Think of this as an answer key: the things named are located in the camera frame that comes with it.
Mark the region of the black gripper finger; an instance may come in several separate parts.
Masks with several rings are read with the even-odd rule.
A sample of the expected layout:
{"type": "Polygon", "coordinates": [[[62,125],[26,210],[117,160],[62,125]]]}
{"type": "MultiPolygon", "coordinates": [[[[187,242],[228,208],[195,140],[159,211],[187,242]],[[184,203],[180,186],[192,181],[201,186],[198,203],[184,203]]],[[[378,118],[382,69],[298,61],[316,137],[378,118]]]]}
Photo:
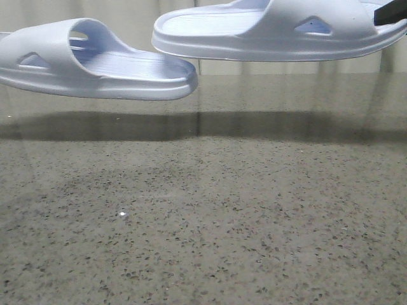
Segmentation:
{"type": "Polygon", "coordinates": [[[375,25],[387,25],[406,19],[406,0],[393,0],[374,12],[375,25]]]}

